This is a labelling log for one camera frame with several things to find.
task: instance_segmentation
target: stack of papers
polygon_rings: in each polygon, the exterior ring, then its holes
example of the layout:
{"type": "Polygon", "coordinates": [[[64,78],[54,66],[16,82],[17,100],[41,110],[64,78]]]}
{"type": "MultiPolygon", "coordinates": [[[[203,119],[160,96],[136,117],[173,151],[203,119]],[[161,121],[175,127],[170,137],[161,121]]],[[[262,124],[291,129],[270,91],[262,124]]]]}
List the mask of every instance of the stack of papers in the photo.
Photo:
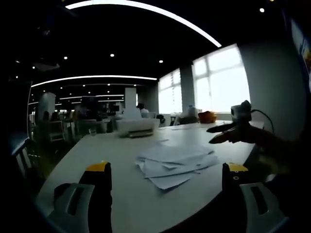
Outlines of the stack of papers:
{"type": "Polygon", "coordinates": [[[217,164],[213,150],[202,146],[155,145],[136,158],[136,164],[158,188],[168,189],[217,164]]]}

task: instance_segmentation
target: desk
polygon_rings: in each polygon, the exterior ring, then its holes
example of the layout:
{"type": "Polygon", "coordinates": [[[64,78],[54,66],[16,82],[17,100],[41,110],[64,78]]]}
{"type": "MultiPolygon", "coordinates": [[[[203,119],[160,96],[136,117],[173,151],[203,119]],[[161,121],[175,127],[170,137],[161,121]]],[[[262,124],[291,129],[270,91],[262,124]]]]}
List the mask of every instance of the desk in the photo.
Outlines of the desk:
{"type": "MultiPolygon", "coordinates": [[[[209,167],[174,190],[163,193],[143,178],[134,159],[156,141],[170,145],[207,145],[214,134],[206,129],[223,123],[189,124],[158,129],[153,136],[118,138],[115,133],[87,135],[55,167],[45,181],[37,204],[44,214],[53,210],[54,188],[62,183],[78,183],[87,166],[109,161],[112,169],[111,223],[114,233],[157,233],[168,229],[207,205],[222,190],[222,163],[243,164],[254,144],[225,142],[210,145],[220,163],[209,167]]],[[[252,122],[262,128],[263,123],[252,122]]]]}

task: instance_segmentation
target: tabletop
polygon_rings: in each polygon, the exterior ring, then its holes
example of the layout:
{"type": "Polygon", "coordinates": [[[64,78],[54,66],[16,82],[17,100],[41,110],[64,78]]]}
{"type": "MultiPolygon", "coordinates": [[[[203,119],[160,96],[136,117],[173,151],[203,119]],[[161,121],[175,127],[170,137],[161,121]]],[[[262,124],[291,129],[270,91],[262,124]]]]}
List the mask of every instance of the tabletop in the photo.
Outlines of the tabletop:
{"type": "MultiPolygon", "coordinates": [[[[215,134],[207,133],[206,129],[223,122],[163,127],[153,136],[143,138],[119,138],[115,133],[87,135],[55,167],[40,190],[37,204],[45,215],[49,215],[57,186],[78,183],[87,166],[108,161],[112,175],[113,232],[157,233],[166,230],[198,212],[221,192],[222,163],[243,164],[252,151],[254,144],[243,142],[209,145],[208,141],[215,134]],[[211,147],[219,164],[202,170],[201,174],[177,188],[163,192],[144,179],[134,161],[141,151],[164,140],[171,146],[211,147]]],[[[263,122],[251,124],[263,128],[263,122]]]]}

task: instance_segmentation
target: window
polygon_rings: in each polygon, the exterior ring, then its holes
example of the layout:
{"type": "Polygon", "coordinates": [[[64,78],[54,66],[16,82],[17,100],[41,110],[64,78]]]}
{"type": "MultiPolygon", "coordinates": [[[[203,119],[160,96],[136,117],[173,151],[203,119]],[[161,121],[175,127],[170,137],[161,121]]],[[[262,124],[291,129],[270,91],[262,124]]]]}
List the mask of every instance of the window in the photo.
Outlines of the window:
{"type": "Polygon", "coordinates": [[[167,74],[159,81],[159,112],[162,114],[181,113],[182,98],[180,86],[180,70],[167,74]]]}
{"type": "Polygon", "coordinates": [[[236,45],[193,62],[195,107],[229,113],[231,106],[250,101],[247,76],[236,45]]]}

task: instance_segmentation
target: dark ceiling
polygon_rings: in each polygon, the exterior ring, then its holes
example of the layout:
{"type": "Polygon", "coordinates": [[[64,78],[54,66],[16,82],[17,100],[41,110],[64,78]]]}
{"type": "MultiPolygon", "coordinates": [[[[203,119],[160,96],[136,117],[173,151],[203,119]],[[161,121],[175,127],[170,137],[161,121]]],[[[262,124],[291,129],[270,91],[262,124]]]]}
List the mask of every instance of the dark ceiling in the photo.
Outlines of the dark ceiling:
{"type": "MultiPolygon", "coordinates": [[[[216,0],[195,4],[181,0],[139,1],[190,21],[222,47],[284,36],[281,0],[216,0]]],[[[80,1],[27,1],[14,8],[10,35],[20,39],[12,47],[11,78],[17,75],[18,80],[31,80],[33,84],[82,75],[158,79],[218,49],[194,30],[158,13],[119,5],[64,8],[76,2],[80,1]],[[45,72],[32,69],[38,62],[60,67],[45,72]]],[[[61,81],[34,87],[30,101],[37,101],[43,90],[55,93],[58,98],[70,93],[87,95],[88,91],[96,95],[104,95],[108,90],[111,94],[122,94],[126,85],[138,84],[139,91],[155,82],[119,78],[61,81]]]]}

